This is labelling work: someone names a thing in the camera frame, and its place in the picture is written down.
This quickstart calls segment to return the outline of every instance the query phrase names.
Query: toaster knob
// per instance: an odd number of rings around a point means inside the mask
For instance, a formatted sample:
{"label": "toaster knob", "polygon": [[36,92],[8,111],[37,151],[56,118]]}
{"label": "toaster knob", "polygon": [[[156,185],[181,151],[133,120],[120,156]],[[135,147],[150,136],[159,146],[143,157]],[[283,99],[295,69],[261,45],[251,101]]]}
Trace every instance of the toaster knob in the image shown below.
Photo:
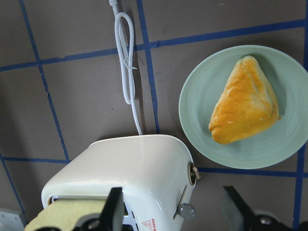
{"label": "toaster knob", "polygon": [[179,214],[183,219],[193,219],[196,216],[196,210],[191,204],[183,203],[179,205],[177,214]]}
{"label": "toaster knob", "polygon": [[188,163],[187,172],[190,185],[194,185],[196,183],[196,180],[200,179],[200,173],[198,171],[198,168],[193,164],[193,162]]}

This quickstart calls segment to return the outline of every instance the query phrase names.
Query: pastry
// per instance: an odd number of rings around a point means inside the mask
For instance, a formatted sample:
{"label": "pastry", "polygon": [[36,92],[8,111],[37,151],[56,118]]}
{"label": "pastry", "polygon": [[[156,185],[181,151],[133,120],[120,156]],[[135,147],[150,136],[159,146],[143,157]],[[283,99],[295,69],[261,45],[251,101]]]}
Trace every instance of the pastry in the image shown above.
{"label": "pastry", "polygon": [[211,116],[213,140],[228,144],[245,139],[278,119],[277,97],[257,60],[250,55],[238,60]]}

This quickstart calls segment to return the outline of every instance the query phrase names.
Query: toaster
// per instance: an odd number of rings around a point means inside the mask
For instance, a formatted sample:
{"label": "toaster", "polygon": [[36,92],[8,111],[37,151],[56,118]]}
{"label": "toaster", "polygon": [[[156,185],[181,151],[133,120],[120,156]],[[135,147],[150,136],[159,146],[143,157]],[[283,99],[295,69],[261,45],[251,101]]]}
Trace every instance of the toaster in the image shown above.
{"label": "toaster", "polygon": [[56,199],[105,200],[121,187],[128,230],[179,231],[185,216],[194,217],[189,201],[199,177],[188,148],[173,136],[113,138],[91,144],[60,170],[41,199],[44,208]]}

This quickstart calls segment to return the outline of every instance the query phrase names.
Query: ceramic plate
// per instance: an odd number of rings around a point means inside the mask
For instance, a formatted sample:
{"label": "ceramic plate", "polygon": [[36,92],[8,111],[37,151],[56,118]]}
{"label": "ceramic plate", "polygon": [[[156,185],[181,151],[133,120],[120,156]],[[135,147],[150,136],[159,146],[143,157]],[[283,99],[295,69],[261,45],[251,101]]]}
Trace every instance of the ceramic plate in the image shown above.
{"label": "ceramic plate", "polygon": [[[276,93],[282,118],[255,136],[218,144],[208,124],[235,63],[246,55],[258,60]],[[233,168],[271,166],[293,155],[308,139],[308,74],[296,60],[272,48],[228,48],[203,60],[188,76],[179,115],[187,138],[207,158]]]}

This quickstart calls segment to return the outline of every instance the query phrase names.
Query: blue tape line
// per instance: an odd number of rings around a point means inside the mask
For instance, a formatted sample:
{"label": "blue tape line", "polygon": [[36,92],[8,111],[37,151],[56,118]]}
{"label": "blue tape line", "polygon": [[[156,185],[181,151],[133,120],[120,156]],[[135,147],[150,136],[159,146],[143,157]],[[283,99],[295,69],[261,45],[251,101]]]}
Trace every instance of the blue tape line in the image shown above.
{"label": "blue tape line", "polygon": [[3,165],[3,168],[4,168],[5,172],[6,172],[6,175],[7,175],[8,179],[9,179],[9,182],[10,182],[10,184],[11,184],[11,187],[12,187],[12,189],[13,189],[13,191],[14,191],[14,194],[15,194],[15,197],[16,197],[17,202],[18,202],[18,204],[19,204],[19,207],[20,207],[22,213],[25,213],[23,204],[21,203],[20,197],[19,197],[19,195],[18,195],[18,193],[17,193],[17,190],[16,190],[15,185],[14,185],[14,183],[13,183],[12,177],[11,177],[11,175],[10,175],[10,173],[9,173],[8,168],[6,167],[6,164],[5,164],[5,161],[4,161],[4,157],[2,156],[1,153],[0,153],[0,160],[1,160],[1,162],[2,162],[2,165]]}
{"label": "blue tape line", "polygon": [[213,168],[213,167],[199,167],[198,169],[199,172],[210,172],[210,173],[226,173],[226,174],[272,176],[272,177],[294,177],[294,178],[296,177],[296,172],[235,169],[235,168]]}
{"label": "blue tape line", "polygon": [[297,171],[296,171],[296,183],[295,183],[295,198],[294,198],[294,210],[293,210],[293,229],[298,229],[300,220],[300,208],[302,201],[303,190],[303,172],[305,163],[305,145],[297,151]]}
{"label": "blue tape line", "polygon": [[[144,47],[143,44],[135,45],[134,51],[142,51],[144,49],[143,47]],[[55,63],[61,63],[61,62],[79,60],[79,59],[95,58],[95,57],[101,57],[101,56],[107,56],[107,55],[113,55],[113,54],[117,54],[117,48],[106,49],[102,51],[93,51],[93,52],[88,52],[88,53],[72,54],[64,58],[43,59],[43,60],[40,60],[39,62],[30,62],[30,63],[1,66],[0,72],[15,70],[15,69],[22,69],[22,68],[27,68],[27,67],[34,67],[34,66],[45,65],[45,64],[55,64]]]}
{"label": "blue tape line", "polygon": [[187,37],[182,37],[182,38],[173,38],[173,39],[167,39],[167,40],[162,40],[162,41],[154,41],[150,43],[150,48],[158,48],[161,46],[172,46],[172,45],[207,41],[207,40],[220,39],[220,38],[223,39],[223,38],[229,38],[229,37],[235,37],[235,36],[271,32],[271,31],[276,31],[276,30],[299,28],[299,27],[304,27],[304,26],[305,26],[305,20],[296,20],[296,21],[275,23],[275,24],[262,25],[262,26],[253,26],[253,27],[247,27],[247,28],[242,28],[242,29],[220,31],[220,32],[201,34],[201,35],[195,35],[195,36],[187,36]]}
{"label": "blue tape line", "polygon": [[21,7],[21,11],[23,13],[24,21],[25,21],[25,24],[26,24],[26,27],[27,27],[27,31],[28,31],[28,35],[29,35],[29,38],[30,38],[32,48],[33,48],[35,59],[36,59],[36,61],[39,61],[39,55],[38,55],[39,52],[38,52],[37,46],[36,46],[35,41],[34,41],[34,37],[33,37],[32,30],[31,30],[31,26],[30,26],[30,22],[29,22],[27,12],[26,12],[26,7],[25,7],[25,4],[24,4],[24,1],[19,0],[19,4],[20,4],[20,7]]}
{"label": "blue tape line", "polygon": [[54,163],[54,164],[69,164],[70,160],[56,159],[41,159],[41,158],[20,158],[20,157],[3,157],[6,161],[22,161],[22,162],[38,162],[38,163]]}
{"label": "blue tape line", "polygon": [[39,72],[40,72],[40,75],[41,75],[41,79],[42,79],[45,91],[48,94],[49,106],[51,108],[52,116],[53,116],[54,122],[55,122],[56,127],[57,127],[57,131],[58,131],[58,135],[59,135],[61,145],[62,145],[62,148],[63,148],[63,151],[64,151],[65,159],[66,159],[66,161],[69,161],[69,156],[67,154],[66,146],[65,146],[65,143],[64,143],[64,140],[63,140],[63,137],[62,137],[62,132],[61,132],[59,121],[58,121],[58,118],[57,118],[57,115],[56,115],[56,112],[55,112],[55,109],[54,109],[54,106],[53,106],[53,103],[52,103],[52,99],[51,99],[50,93],[48,91],[47,80],[45,78],[44,70],[43,70],[43,67],[42,67],[42,64],[41,64],[41,60],[39,58],[39,52],[38,52],[37,46],[36,46],[35,41],[34,41],[33,33],[32,33],[30,22],[29,22],[29,18],[28,18],[28,15],[26,13],[24,1],[19,0],[19,4],[20,4],[20,7],[21,7],[21,10],[22,10],[22,13],[23,13],[23,17],[24,17],[24,21],[25,21],[26,28],[27,28],[27,31],[28,31],[29,39],[31,41],[32,49],[33,49],[36,61],[38,63],[38,68],[39,68]]}
{"label": "blue tape line", "polygon": [[8,65],[8,66],[0,66],[0,72],[10,71],[10,70],[15,70],[15,69],[21,69],[21,68],[27,68],[27,67],[34,67],[34,66],[38,66],[38,65],[39,65],[39,63],[37,63],[37,62],[30,62],[30,63]]}
{"label": "blue tape line", "polygon": [[[185,43],[213,40],[213,39],[220,39],[220,38],[222,39],[222,38],[249,35],[249,34],[255,34],[255,33],[262,33],[262,32],[271,32],[275,30],[299,28],[299,27],[304,27],[306,23],[307,22],[305,20],[295,20],[295,21],[284,22],[284,23],[247,27],[247,28],[236,29],[236,30],[228,30],[228,31],[221,31],[221,32],[215,32],[215,33],[209,33],[209,34],[201,34],[201,35],[196,35],[196,36],[188,36],[188,37],[182,37],[182,38],[173,38],[173,39],[167,39],[167,40],[161,40],[161,41],[154,41],[154,42],[149,42],[149,46],[150,48],[158,48],[162,46],[180,45],[180,44],[185,44]],[[31,35],[29,35],[29,37],[31,40],[31,44],[33,44],[33,48],[36,49],[36,56],[38,56],[37,48],[34,43],[34,39],[33,39],[33,35],[31,31],[30,31],[30,34]],[[308,52],[307,44],[308,43],[305,42],[305,54]],[[145,50],[144,44],[138,44],[134,46],[134,51],[142,51],[142,50]],[[33,67],[33,66],[38,66],[40,64],[54,64],[54,63],[73,61],[73,60],[79,60],[79,59],[88,59],[88,58],[94,58],[94,57],[100,57],[100,56],[106,56],[106,55],[112,55],[112,54],[117,54],[116,48],[106,49],[102,51],[93,51],[93,52],[88,52],[88,53],[73,54],[73,55],[68,55],[64,58],[50,58],[50,59],[40,60],[39,62],[30,62],[30,63],[2,66],[0,67],[0,72]],[[304,57],[304,67],[308,69],[308,59],[305,57]]]}
{"label": "blue tape line", "polygon": [[63,140],[63,136],[62,136],[62,132],[61,132],[61,129],[60,129],[60,124],[59,124],[59,121],[58,121],[58,117],[57,117],[56,111],[54,109],[54,106],[53,106],[53,103],[52,103],[52,99],[51,99],[51,96],[50,96],[49,92],[48,92],[48,101],[49,101],[49,105],[50,105],[50,108],[51,108],[51,112],[52,112],[54,123],[56,124],[56,127],[57,127],[57,131],[58,131],[59,138],[60,138],[60,141],[61,141],[62,149],[64,151],[65,159],[66,159],[66,161],[69,161],[69,156],[68,156],[68,153],[67,153],[67,150],[66,150],[66,146],[65,146],[65,143],[64,143],[64,140]]}
{"label": "blue tape line", "polygon": [[304,68],[308,71],[308,0],[306,1]]}
{"label": "blue tape line", "polygon": [[157,115],[157,95],[156,95],[156,87],[155,87],[155,80],[154,80],[154,73],[153,73],[152,55],[151,55],[148,31],[146,29],[146,22],[145,22],[145,15],[143,11],[142,0],[137,0],[137,8],[138,8],[142,38],[143,38],[143,48],[144,48],[146,63],[148,67],[148,78],[149,78],[149,84],[150,84],[150,90],[151,90],[156,133],[160,134],[158,115]]}

